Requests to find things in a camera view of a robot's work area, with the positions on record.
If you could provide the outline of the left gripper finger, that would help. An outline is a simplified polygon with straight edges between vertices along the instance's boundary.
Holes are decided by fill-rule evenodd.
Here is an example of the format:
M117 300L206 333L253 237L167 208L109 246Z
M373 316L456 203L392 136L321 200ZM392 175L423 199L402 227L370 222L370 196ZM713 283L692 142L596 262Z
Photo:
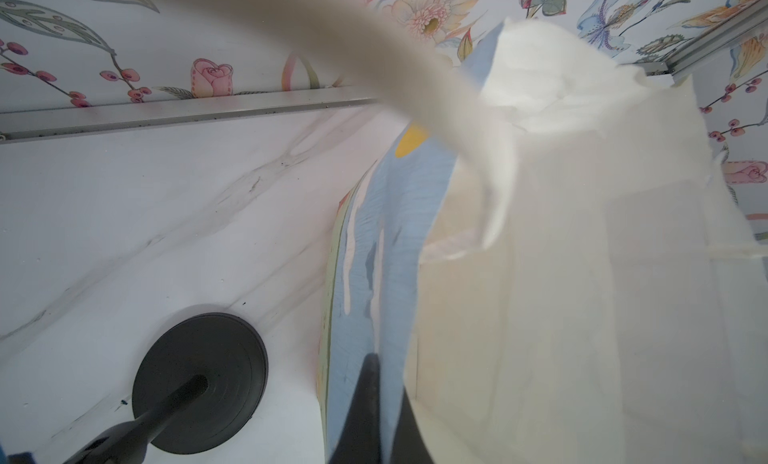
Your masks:
M389 463L432 464L410 400L403 393ZM375 353L362 364L338 445L329 463L384 463L380 437L380 362Z

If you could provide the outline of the painted landscape paper bag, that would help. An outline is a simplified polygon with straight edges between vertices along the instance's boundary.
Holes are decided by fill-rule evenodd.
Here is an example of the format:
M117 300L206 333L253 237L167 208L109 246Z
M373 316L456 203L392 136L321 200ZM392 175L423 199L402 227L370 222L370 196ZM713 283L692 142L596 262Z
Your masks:
M560 27L458 70L349 0L169 0L344 72L409 125L342 203L317 394L329 462L363 361L389 463L763 463L767 249L693 87Z

